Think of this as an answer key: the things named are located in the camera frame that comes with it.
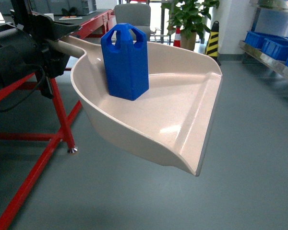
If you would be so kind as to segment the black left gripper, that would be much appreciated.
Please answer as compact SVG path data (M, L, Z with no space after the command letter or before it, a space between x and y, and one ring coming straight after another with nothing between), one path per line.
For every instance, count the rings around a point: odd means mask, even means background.
M54 97L49 80L63 74L69 58L54 49L50 41L57 42L78 30L79 25L56 22L40 13L24 14L24 62L36 66L39 89L47 98Z

